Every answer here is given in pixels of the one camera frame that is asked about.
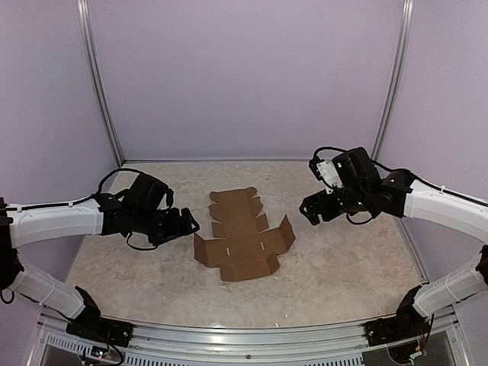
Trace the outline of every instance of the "flattened cardboard box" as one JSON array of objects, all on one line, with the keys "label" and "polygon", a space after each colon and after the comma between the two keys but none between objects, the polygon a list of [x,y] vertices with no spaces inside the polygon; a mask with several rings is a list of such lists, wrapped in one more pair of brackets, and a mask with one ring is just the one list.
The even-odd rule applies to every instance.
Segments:
[{"label": "flattened cardboard box", "polygon": [[279,267],[277,255],[293,244],[295,234],[285,215],[279,227],[269,228],[261,198],[254,187],[211,192],[213,236],[194,234],[194,257],[207,267],[219,267],[223,281],[242,281],[272,275]]}]

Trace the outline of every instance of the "beige tabletop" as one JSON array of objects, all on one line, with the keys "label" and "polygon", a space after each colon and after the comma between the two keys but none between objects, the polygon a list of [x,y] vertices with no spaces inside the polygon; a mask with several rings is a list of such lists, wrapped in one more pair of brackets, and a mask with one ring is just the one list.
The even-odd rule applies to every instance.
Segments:
[{"label": "beige tabletop", "polygon": [[[258,189],[270,227],[288,215],[297,240],[278,257],[271,276],[222,282],[218,268],[193,258],[193,236],[152,252],[129,248],[121,235],[87,237],[67,282],[87,290],[105,316],[181,326],[268,328],[341,323],[391,314],[419,284],[393,219],[368,225],[344,217],[311,226],[301,201],[324,189],[306,162],[185,162],[133,164],[175,191],[175,207],[188,207],[211,238],[211,191]],[[121,172],[111,187],[130,187]],[[365,217],[354,217],[361,220]],[[147,246],[134,234],[131,244]]]}]

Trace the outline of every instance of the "white cable tie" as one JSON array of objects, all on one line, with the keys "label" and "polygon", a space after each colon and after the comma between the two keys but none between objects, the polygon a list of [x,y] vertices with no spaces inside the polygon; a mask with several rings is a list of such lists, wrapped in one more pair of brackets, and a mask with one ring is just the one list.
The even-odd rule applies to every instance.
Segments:
[{"label": "white cable tie", "polygon": [[51,295],[54,293],[54,290],[56,289],[56,283],[54,282],[53,276],[51,276],[49,273],[47,274],[51,280],[51,284],[53,284],[53,288],[51,288],[51,291],[46,295],[45,298],[43,298],[41,301],[39,301],[39,306],[43,307],[44,303],[51,297]]}]

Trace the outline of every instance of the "lavender wall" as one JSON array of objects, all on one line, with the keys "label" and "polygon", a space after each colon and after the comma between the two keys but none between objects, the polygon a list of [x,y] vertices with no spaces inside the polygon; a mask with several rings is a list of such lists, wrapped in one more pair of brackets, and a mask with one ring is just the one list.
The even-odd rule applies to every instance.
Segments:
[{"label": "lavender wall", "polygon": [[[417,0],[400,91],[381,161],[434,183],[488,195],[488,2]],[[431,279],[479,252],[481,243],[409,221]],[[475,364],[488,364],[488,294],[456,307]]]},{"label": "lavender wall", "polygon": [[401,0],[89,4],[126,159],[372,148]]},{"label": "lavender wall", "polygon": [[[75,2],[3,1],[0,17],[0,195],[34,203],[93,192],[114,161]],[[21,252],[64,279],[80,239],[43,242]],[[39,312],[21,297],[0,305],[0,364],[21,364]]]}]

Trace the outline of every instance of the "black cable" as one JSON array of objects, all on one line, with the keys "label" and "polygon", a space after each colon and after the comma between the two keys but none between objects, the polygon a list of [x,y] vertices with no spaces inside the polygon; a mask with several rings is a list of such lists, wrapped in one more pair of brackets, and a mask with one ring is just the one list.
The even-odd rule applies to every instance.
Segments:
[{"label": "black cable", "polygon": [[132,168],[114,169],[110,173],[108,173],[106,176],[104,176],[103,179],[100,181],[100,183],[98,183],[98,190],[97,190],[97,193],[95,193],[95,194],[100,194],[101,191],[103,190],[104,183],[107,181],[107,179],[109,179],[112,175],[114,175],[115,173],[118,173],[118,172],[132,172],[132,173],[147,175],[145,172],[141,172],[140,170],[132,169]]},{"label": "black cable", "polygon": [[432,325],[433,324],[434,324],[434,314],[432,314],[432,317],[430,318],[429,330],[427,332],[427,336],[425,337],[424,347],[422,348],[422,350],[424,350],[425,347],[427,346],[427,341],[429,340],[429,337],[430,337],[430,333],[432,331]]},{"label": "black cable", "polygon": [[[316,154],[318,154],[319,152],[323,151],[323,150],[332,150],[332,151],[339,151],[341,153],[344,153],[345,150],[344,149],[340,149],[338,147],[333,147],[333,146],[323,146],[323,147],[320,147],[318,148],[317,150],[315,150],[315,152],[313,153],[313,156],[315,157]],[[405,169],[405,168],[398,168],[398,169],[391,169],[391,168],[388,168],[387,166],[377,162],[376,160],[373,160],[371,159],[371,161],[373,162],[373,164],[375,164],[376,166],[382,168],[385,172],[398,172],[398,171],[408,171],[408,169]],[[483,202],[483,201],[480,201],[480,200],[477,200],[475,198],[472,198],[472,197],[468,197],[468,196],[465,196],[464,194],[460,194],[460,193],[457,193],[457,192],[453,192],[453,191],[449,191],[448,189],[442,189],[441,187],[437,186],[437,185],[434,185],[428,181],[426,181],[425,179],[422,179],[420,178],[417,174],[414,174],[412,173],[412,176],[417,179],[418,181],[422,182],[424,185],[427,185],[429,186],[430,188],[432,189],[435,189],[436,191],[440,191],[440,192],[444,192],[446,194],[449,194],[451,196],[454,196],[454,197],[457,197],[457,198],[460,198],[462,200],[466,200],[466,201],[469,201],[469,202],[472,202],[474,204],[479,204],[481,206],[484,206],[484,207],[488,207],[488,203],[487,202]]]},{"label": "black cable", "polygon": [[[108,173],[98,184],[98,190],[94,194],[90,194],[87,197],[81,198],[77,201],[73,201],[72,203],[70,202],[55,202],[52,204],[32,204],[30,206],[23,206],[19,207],[21,210],[36,210],[39,208],[51,208],[51,207],[68,207],[70,204],[72,205],[77,205],[77,204],[82,204],[83,202],[86,202],[88,200],[91,200],[92,198],[96,197],[101,193],[103,190],[104,183],[109,179],[112,175],[114,175],[117,172],[133,172],[133,173],[138,173],[138,174],[145,174],[144,172],[141,172],[140,170],[137,169],[132,169],[132,168],[118,168],[113,170],[112,172]],[[16,211],[18,210],[17,207],[6,207],[0,209],[0,211]]]},{"label": "black cable", "polygon": [[9,305],[10,303],[14,302],[14,299],[15,299],[15,292],[14,291],[12,291],[12,297],[10,298],[10,300],[6,300],[3,297],[3,290],[0,290],[0,300],[2,300],[2,303]]},{"label": "black cable", "polygon": [[140,248],[140,247],[138,247],[138,246],[132,246],[132,245],[129,243],[129,240],[130,240],[130,238],[131,238],[131,237],[132,237],[132,233],[129,233],[129,235],[127,236],[126,243],[127,243],[127,245],[128,245],[130,248],[132,248],[132,249],[139,250],[139,251],[141,251],[141,252],[148,252],[148,251],[151,251],[151,250],[156,250],[156,249],[158,249],[158,247],[157,247],[157,246],[153,246],[152,248],[150,248],[150,247],[149,247],[149,248]]},{"label": "black cable", "polygon": [[328,189],[332,189],[333,191],[335,191],[337,189],[337,187],[334,187],[333,185],[330,185],[329,183],[327,183],[325,179],[323,179],[322,181],[323,181],[323,184],[325,184]]},{"label": "black cable", "polygon": [[339,151],[340,153],[345,153],[347,151],[347,150],[340,149],[340,148],[334,147],[334,146],[322,146],[322,147],[318,148],[317,150],[315,150],[315,152],[313,153],[313,157],[316,157],[318,153],[320,153],[321,151],[324,151],[324,150]]},{"label": "black cable", "polygon": [[369,223],[371,220],[373,220],[373,217],[371,216],[369,219],[365,221],[360,221],[360,222],[352,221],[349,213],[345,215],[345,218],[348,219],[349,223],[351,223],[352,225],[365,225],[366,223]]}]

